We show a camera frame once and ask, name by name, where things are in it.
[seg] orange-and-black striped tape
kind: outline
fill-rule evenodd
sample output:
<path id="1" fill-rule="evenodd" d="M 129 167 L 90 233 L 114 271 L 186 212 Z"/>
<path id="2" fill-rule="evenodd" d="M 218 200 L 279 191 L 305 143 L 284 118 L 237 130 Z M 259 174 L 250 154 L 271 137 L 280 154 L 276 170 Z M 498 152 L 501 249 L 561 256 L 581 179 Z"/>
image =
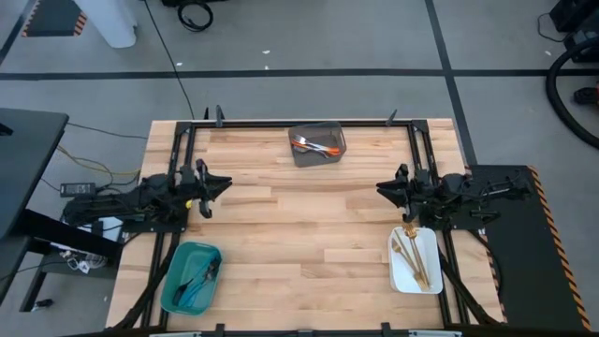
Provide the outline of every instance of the orange-and-black striped tape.
<path id="1" fill-rule="evenodd" d="M 591 322 L 589 321 L 589 316 L 587 315 L 587 312 L 584 309 L 584 305 L 582 304 L 582 298 L 580 297 L 580 294 L 578 294 L 577 283 L 574 280 L 574 274 L 570 269 L 568 258 L 566 257 L 565 251 L 563 250 L 562 240 L 560 240 L 558 229 L 555 227 L 555 223 L 553 222 L 553 215 L 551 214 L 551 210 L 549 209 L 543 186 L 541 186 L 541 182 L 539 181 L 539 174 L 536 168 L 534 167 L 529 166 L 528 169 L 531 171 L 533 175 L 534 187 L 536 188 L 536 193 L 538 194 L 539 199 L 541 200 L 541 204 L 543 205 L 543 211 L 545 212 L 545 217 L 547 218 L 547 223 L 549 224 L 549 230 L 551 231 L 551 235 L 553 236 L 555 249 L 557 250 L 560 259 L 562 260 L 563 272 L 565 273 L 565 277 L 568 279 L 568 283 L 570 284 L 570 290 L 572 291 L 572 297 L 574 297 L 574 302 L 577 304 L 578 313 L 580 314 L 580 320 L 582 321 L 582 326 L 586 330 L 591 330 Z"/>
<path id="2" fill-rule="evenodd" d="M 83 32 L 83 26 L 85 26 L 86 22 L 87 16 L 85 16 L 85 14 L 81 12 L 79 14 L 79 17 L 77 18 L 77 23 L 75 23 L 75 32 L 73 33 L 73 36 L 78 37 L 81 35 L 81 32 Z"/>
<path id="3" fill-rule="evenodd" d="M 487 244 L 489 244 L 489 240 L 487 239 L 486 235 L 481 235 L 480 237 Z M 497 271 L 495 270 L 495 263 L 493 262 L 493 256 L 491 255 L 491 253 L 490 253 L 489 250 L 487 251 L 487 259 L 489 260 L 490 273 L 493 275 L 493 282 L 495 283 L 495 290 L 497 290 L 497 294 L 499 295 L 499 279 L 497 278 Z M 498 299 L 498 300 L 499 300 L 499 305 L 500 305 L 500 307 L 502 309 L 502 315 L 504 316 L 504 323 L 507 323 L 507 316 L 505 315 L 504 304 L 502 303 L 502 299 Z"/>
<path id="4" fill-rule="evenodd" d="M 27 29 L 29 28 L 29 23 L 31 23 L 31 20 L 33 19 L 34 15 L 36 14 L 37 7 L 39 7 L 39 1 L 36 1 L 36 4 L 34 5 L 34 7 L 31 9 L 31 12 L 29 13 L 29 18 L 27 18 L 27 22 L 25 23 L 25 26 L 23 27 L 22 32 L 21 32 L 22 37 L 27 37 Z"/>

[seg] yellow cable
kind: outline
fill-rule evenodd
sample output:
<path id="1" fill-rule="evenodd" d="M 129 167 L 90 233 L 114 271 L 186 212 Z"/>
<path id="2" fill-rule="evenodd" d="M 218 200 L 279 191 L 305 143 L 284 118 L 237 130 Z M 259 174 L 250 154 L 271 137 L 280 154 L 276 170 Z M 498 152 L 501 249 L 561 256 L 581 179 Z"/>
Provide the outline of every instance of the yellow cable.
<path id="1" fill-rule="evenodd" d="M 84 167 L 86 169 L 91 169 L 91 170 L 94 170 L 94 171 L 104 172 L 104 173 L 113 174 L 113 175 L 133 175 L 133 174 L 138 174 L 140 172 L 140 169 L 132 170 L 132 171 L 129 171 L 129 172 L 112 172 L 112 171 L 105 170 L 105 169 L 102 169 L 102 168 L 94 168 L 94 167 L 91 167 L 89 165 L 82 164 L 79 161 L 79 159 L 77 159 L 74 156 L 72 156 L 64 147 L 62 147 L 60 145 L 58 145 L 58 151 L 60 151 L 64 155 L 66 155 L 75 164 L 77 164 L 79 166 L 82 166 L 82 167 Z"/>

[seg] white plate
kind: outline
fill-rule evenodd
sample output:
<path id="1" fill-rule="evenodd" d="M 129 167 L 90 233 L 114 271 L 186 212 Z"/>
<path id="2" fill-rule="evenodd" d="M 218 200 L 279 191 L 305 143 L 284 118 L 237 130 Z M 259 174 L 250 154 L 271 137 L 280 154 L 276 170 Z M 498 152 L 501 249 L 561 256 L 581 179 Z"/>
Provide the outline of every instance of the white plate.
<path id="1" fill-rule="evenodd" d="M 405 236 L 401 227 L 396 227 L 397 233 L 403 245 L 408 249 L 410 256 L 414 261 L 412 245 L 410 239 Z M 422 263 L 429 276 L 431 288 L 428 291 L 422 291 L 418 283 L 414 279 L 414 271 L 410 268 L 403 256 L 395 253 L 391 246 L 392 240 L 395 239 L 395 234 L 391 232 L 387 242 L 389 251 L 389 278 L 391 287 L 403 293 L 410 294 L 438 294 L 443 290 L 443 276 L 441 274 L 441 263 L 439 262 L 439 251 L 437 248 L 437 236 L 434 231 L 428 228 L 416 228 L 418 236 L 416 236 L 416 246 L 422 257 Z"/>

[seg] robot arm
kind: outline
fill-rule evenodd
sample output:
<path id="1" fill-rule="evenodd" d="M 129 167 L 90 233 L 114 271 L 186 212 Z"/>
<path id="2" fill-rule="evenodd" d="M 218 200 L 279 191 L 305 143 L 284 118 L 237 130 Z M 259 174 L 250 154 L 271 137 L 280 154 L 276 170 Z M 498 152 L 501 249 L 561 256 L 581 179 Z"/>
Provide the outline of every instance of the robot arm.
<path id="1" fill-rule="evenodd" d="M 230 177 L 211 175 L 203 160 L 196 164 L 196 172 L 190 166 L 181 167 L 178 184 L 174 176 L 154 174 L 127 193 L 73 198 L 63 217 L 71 226 L 114 216 L 124 221 L 125 231 L 180 231 L 186 225 L 191 200 L 199 199 L 200 213 L 211 218 L 209 202 L 232 185 Z"/>

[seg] black desk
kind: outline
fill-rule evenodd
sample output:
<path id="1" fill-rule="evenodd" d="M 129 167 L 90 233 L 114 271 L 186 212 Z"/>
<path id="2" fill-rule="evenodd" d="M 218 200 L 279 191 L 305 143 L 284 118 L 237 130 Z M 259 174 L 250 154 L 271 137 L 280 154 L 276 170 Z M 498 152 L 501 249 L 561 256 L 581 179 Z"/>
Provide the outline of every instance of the black desk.
<path id="1" fill-rule="evenodd" d="M 111 259 L 120 254 L 117 242 L 25 209 L 67 121 L 63 113 L 0 109 L 0 124 L 12 131 L 0 136 L 0 279 L 10 275 L 0 281 L 0 303 L 27 251 L 49 255 L 50 242 L 57 242 Z M 30 287 L 31 305 L 44 277 L 42 272 Z"/>

